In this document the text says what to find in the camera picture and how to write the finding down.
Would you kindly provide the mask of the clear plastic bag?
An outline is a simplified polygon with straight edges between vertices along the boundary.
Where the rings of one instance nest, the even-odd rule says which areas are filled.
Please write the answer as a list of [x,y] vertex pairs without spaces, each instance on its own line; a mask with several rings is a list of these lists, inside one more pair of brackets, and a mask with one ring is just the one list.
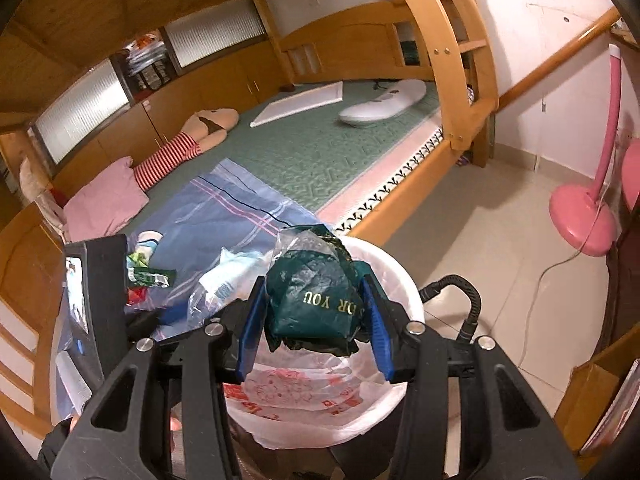
[[218,263],[196,283],[188,301],[186,322],[190,330],[202,326],[234,300],[250,296],[255,281],[269,268],[272,251],[232,252],[222,248]]

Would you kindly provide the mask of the dark green plastic bag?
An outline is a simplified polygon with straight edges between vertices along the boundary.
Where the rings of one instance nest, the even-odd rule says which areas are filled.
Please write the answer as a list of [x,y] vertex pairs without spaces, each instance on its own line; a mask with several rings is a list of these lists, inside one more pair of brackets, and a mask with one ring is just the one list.
[[370,341],[361,280],[369,263],[355,260],[323,224],[300,224],[279,232],[266,276],[269,349],[285,346],[351,356]]

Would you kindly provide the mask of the red cigarette box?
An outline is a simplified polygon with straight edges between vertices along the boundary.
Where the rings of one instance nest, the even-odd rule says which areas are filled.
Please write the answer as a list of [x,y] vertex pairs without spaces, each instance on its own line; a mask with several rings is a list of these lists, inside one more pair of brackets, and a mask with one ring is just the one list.
[[127,304],[129,307],[145,302],[148,289],[146,287],[133,287],[127,290]]

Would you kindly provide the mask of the white blue paper cup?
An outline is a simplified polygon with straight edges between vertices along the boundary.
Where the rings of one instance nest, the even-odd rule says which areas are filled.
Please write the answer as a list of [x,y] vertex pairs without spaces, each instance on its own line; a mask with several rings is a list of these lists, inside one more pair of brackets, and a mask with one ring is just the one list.
[[143,231],[138,235],[134,251],[127,256],[130,268],[148,268],[152,255],[163,238],[163,234],[153,230]]

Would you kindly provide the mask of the white trash bin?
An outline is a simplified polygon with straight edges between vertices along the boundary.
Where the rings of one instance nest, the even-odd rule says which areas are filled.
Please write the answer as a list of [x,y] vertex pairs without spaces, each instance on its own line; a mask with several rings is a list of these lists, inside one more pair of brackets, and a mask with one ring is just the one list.
[[[354,263],[367,263],[390,300],[399,302],[410,320],[424,321],[422,301],[408,272],[384,250],[358,238],[339,240]],[[221,271],[234,282],[216,285],[214,298],[227,307],[246,299],[250,279],[265,271],[271,252],[232,256],[223,249]],[[351,356],[332,356],[281,346],[270,352],[262,336],[254,367],[241,385],[224,384],[231,418],[264,448],[328,448],[364,434],[393,411],[405,386],[393,386],[378,372],[370,344]]]

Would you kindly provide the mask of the pink pillow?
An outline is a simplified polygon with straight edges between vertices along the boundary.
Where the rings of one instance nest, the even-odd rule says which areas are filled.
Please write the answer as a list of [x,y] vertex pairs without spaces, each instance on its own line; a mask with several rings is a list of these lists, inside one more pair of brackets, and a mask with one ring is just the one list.
[[131,164],[130,156],[112,162],[64,206],[71,242],[116,234],[149,203]]

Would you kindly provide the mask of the blue plaid blanket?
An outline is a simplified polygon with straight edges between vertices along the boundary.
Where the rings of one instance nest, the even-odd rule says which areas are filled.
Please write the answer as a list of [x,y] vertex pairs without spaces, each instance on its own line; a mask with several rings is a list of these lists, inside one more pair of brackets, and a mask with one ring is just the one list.
[[166,200],[151,200],[116,232],[134,248],[141,234],[152,231],[160,241],[150,266],[177,272],[173,285],[151,288],[141,304],[124,311],[131,315],[154,311],[160,319],[147,335],[157,340],[184,333],[188,330],[186,303],[224,249],[234,254],[265,254],[280,230],[318,221],[291,195],[281,194],[226,158]]

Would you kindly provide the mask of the pink fan stand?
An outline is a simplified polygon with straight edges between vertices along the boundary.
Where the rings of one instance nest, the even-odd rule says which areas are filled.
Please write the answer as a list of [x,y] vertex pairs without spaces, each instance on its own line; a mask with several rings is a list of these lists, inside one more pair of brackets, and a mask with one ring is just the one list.
[[622,52],[619,46],[608,45],[608,59],[608,119],[596,175],[588,186],[560,185],[551,194],[549,202],[550,219],[562,239],[590,257],[606,255],[614,243],[616,228],[614,214],[604,201],[604,184],[614,157],[622,104]]

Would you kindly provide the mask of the green bed mat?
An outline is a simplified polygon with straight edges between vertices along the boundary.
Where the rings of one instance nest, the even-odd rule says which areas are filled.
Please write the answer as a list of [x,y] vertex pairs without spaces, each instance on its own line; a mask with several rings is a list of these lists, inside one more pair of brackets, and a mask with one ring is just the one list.
[[347,231],[416,170],[444,140],[438,94],[425,96],[402,114],[365,127],[338,115],[372,101],[391,86],[372,80],[346,82],[341,102],[306,110],[253,128],[261,109],[242,114],[227,140],[186,162],[149,192],[149,203],[123,231],[134,232],[192,179],[224,159],[235,162],[282,195]]

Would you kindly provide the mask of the white flat board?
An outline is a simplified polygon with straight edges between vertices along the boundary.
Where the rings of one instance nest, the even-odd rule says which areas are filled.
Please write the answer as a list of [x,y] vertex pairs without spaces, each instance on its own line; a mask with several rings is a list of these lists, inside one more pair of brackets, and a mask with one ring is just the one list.
[[342,102],[343,90],[344,84],[339,81],[271,102],[250,123],[250,128],[256,128],[282,118],[308,112],[308,110],[314,110],[318,107]]

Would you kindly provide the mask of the white oval object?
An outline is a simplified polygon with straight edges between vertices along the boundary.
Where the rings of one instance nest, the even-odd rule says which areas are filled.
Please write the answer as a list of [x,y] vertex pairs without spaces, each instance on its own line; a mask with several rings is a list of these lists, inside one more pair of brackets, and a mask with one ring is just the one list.
[[346,125],[360,127],[385,122],[404,114],[426,95],[426,83],[419,79],[395,82],[377,98],[345,108],[338,119]]

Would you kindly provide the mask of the wooden bed frame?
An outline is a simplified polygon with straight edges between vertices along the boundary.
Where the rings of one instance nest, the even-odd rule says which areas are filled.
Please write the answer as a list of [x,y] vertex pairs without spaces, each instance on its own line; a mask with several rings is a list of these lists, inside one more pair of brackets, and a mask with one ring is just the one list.
[[[35,118],[89,68],[126,42],[229,0],[1,0],[1,130],[24,136]],[[383,244],[465,152],[487,159],[498,107],[489,36],[475,0],[390,0],[355,6],[282,35],[266,0],[277,64],[264,81],[420,78],[434,81],[444,140],[352,231]]]

